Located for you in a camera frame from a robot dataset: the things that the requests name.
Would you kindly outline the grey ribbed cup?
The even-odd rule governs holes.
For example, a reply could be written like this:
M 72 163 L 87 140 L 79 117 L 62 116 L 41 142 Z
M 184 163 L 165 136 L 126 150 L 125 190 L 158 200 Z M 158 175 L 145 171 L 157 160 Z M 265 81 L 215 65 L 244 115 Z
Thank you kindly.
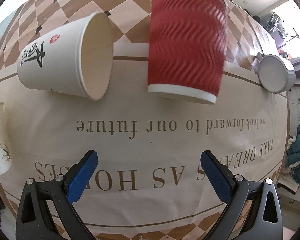
M 273 94 L 290 90 L 296 80 L 295 69 L 288 59 L 273 54 L 257 53 L 258 78 L 261 85 Z

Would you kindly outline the white paper cup lying centre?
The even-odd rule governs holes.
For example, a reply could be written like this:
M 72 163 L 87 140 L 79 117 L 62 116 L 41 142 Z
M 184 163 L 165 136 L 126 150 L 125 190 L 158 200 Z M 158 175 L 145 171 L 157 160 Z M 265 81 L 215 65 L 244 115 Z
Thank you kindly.
M 18 57 L 17 73 L 26 88 L 97 101 L 108 88 L 113 53 L 109 19 L 95 12 L 28 44 Z

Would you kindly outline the red ripple paper cup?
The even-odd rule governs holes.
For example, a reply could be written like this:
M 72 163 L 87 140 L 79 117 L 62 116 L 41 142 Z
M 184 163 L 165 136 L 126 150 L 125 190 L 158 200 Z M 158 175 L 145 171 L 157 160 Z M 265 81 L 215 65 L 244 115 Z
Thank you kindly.
M 225 0 L 151 0 L 148 91 L 175 100 L 216 103 L 227 18 Z

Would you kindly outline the checkered printed tablecloth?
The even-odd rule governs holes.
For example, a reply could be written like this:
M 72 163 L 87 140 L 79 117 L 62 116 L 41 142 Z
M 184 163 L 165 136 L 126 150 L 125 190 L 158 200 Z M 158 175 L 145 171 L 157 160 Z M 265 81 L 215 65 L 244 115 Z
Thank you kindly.
M 277 54 L 274 39 L 229 2 L 226 63 L 214 105 L 147 90 L 150 0 L 28 0 L 0 24 L 0 101 L 12 167 L 0 176 L 15 219 L 28 178 L 64 174 L 87 152 L 99 163 L 75 203 L 97 239 L 198 239 L 224 209 L 200 168 L 211 150 L 235 174 L 277 181 L 287 136 L 286 95 L 271 94 L 251 64 Z M 31 41 L 102 11 L 114 39 L 113 71 L 99 101 L 24 87 L 16 61 Z

